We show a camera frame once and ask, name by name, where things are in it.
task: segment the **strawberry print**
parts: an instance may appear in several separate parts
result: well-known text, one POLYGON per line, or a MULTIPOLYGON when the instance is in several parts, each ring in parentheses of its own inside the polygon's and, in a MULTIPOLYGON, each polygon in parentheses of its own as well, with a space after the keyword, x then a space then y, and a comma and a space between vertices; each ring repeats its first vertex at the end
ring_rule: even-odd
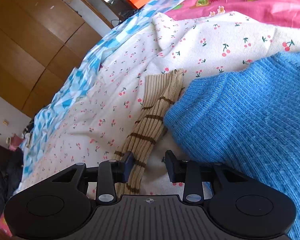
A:
POLYGON ((289 41, 289 42, 283 42, 283 43, 282 43, 282 46, 284 47, 284 50, 285 50, 285 51, 289 51, 291 45, 295 45, 295 44, 293 43, 292 40, 289 41))

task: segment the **small object on floor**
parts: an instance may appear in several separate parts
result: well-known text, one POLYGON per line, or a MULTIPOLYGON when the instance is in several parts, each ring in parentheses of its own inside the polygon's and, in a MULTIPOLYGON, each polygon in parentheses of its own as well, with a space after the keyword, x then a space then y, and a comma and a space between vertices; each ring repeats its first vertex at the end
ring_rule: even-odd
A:
POLYGON ((16 194, 5 219, 15 236, 29 240, 289 240, 296 207, 285 194, 222 163, 180 161, 170 150, 165 160, 170 181, 185 184, 182 201, 178 195, 117 198, 114 184, 127 182, 134 163, 127 152, 99 167, 74 164, 16 194), (86 196, 93 181, 95 201, 86 196), (212 185, 209 200, 203 181, 212 185))
POLYGON ((6 143, 9 145, 9 150, 14 152, 22 143, 22 141, 23 140, 14 133, 12 137, 7 138, 6 143))

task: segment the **bed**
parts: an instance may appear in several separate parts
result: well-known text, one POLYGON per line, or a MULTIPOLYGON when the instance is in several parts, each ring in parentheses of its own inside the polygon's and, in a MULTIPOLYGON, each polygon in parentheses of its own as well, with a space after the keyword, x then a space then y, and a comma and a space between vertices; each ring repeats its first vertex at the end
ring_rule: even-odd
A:
MULTIPOLYGON (((147 75, 183 68, 184 90, 280 51, 300 51, 300 0, 151 0, 96 44, 36 115, 18 191, 74 163, 114 159, 139 117, 147 75)), ((168 149, 186 158, 167 132, 147 161, 141 194, 182 195, 165 169, 168 149)), ((89 184, 88 197, 95 189, 89 184)))

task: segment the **blue and white checkered fabric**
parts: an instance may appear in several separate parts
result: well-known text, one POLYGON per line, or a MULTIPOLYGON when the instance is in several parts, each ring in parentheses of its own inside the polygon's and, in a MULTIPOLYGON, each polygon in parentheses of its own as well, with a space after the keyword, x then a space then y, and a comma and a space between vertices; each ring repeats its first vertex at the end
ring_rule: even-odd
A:
POLYGON ((24 155, 22 179, 32 172, 34 164, 43 156, 48 138, 59 127, 68 109, 80 97, 86 96, 98 75, 100 63, 116 51, 133 34, 151 22, 158 12, 167 12, 183 0, 151 0, 138 13, 115 27, 84 57, 79 69, 72 70, 66 83, 53 97, 52 103, 40 110, 34 119, 31 147, 24 155))

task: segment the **cherry pattern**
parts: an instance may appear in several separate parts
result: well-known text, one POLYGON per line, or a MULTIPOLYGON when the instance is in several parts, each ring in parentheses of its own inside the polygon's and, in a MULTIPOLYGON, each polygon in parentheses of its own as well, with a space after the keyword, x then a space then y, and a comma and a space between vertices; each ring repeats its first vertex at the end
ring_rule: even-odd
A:
POLYGON ((284 47, 284 50, 285 50, 285 51, 290 51, 290 47, 291 47, 292 45, 293 45, 293 46, 295 45, 295 44, 293 43, 292 40, 291 40, 291 41, 288 41, 288 42, 285 42, 285 41, 284 41, 284 42, 282 43, 282 46, 284 47))
POLYGON ((223 70, 223 66, 220 66, 220 67, 216 67, 217 70, 219 70, 219 73, 223 73, 224 70, 223 70))
POLYGON ((226 43, 224 43, 223 44, 223 46, 224 46, 224 48, 223 48, 223 53, 222 53, 222 56, 223 57, 226 57, 227 56, 227 54, 226 53, 230 53, 230 50, 229 49, 227 49, 228 47, 229 47, 229 45, 228 44, 226 44, 226 43))
POLYGON ((242 64, 246 64, 246 65, 248 65, 249 63, 251 63, 252 62, 252 59, 247 59, 246 61, 242 61, 242 64))
POLYGON ((164 73, 166 73, 166 72, 169 72, 169 68, 168 68, 168 67, 166 67, 166 68, 164 69, 164 71, 161 71, 162 74, 164 74, 164 73))
POLYGON ((202 69, 197 70, 195 73, 196 73, 195 77, 200 77, 200 74, 202 73, 202 69))

